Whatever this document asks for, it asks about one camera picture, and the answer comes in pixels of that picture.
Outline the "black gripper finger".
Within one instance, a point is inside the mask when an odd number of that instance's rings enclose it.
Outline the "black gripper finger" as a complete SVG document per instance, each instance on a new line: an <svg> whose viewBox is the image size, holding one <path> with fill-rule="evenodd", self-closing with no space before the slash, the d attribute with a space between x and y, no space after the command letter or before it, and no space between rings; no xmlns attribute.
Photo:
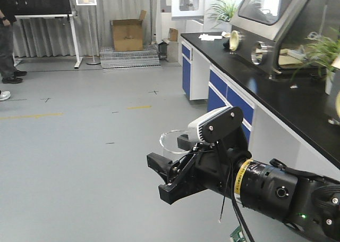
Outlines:
<svg viewBox="0 0 340 242"><path fill-rule="evenodd" d="M154 170L165 183L169 183L171 169L175 163L172 160L156 153L150 153L146 156L146 158L148 167Z"/></svg>
<svg viewBox="0 0 340 242"><path fill-rule="evenodd" d="M197 147L197 144L189 141L188 134L184 133L177 137L177 146L184 151L191 151L192 148Z"/></svg>

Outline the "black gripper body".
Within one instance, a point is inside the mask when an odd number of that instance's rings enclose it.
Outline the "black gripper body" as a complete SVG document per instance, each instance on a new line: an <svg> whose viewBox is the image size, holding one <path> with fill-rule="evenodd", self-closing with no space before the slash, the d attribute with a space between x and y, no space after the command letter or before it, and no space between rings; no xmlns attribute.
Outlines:
<svg viewBox="0 0 340 242"><path fill-rule="evenodd" d="M214 143L196 144L197 147L174 162L169 183L158 187L160 199L173 204L209 189L234 200L236 175L251 158L243 128Z"/></svg>

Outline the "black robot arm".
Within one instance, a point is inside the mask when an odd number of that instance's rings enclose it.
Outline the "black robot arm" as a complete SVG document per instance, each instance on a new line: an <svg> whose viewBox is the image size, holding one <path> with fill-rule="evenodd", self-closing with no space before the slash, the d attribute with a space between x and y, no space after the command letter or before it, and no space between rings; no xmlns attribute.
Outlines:
<svg viewBox="0 0 340 242"><path fill-rule="evenodd" d="M278 220L310 241L339 241L339 181L287 167L277 159L255 161L241 127L205 129L210 144L197 143L181 161L147 155L164 184L160 198L175 201L204 190Z"/></svg>

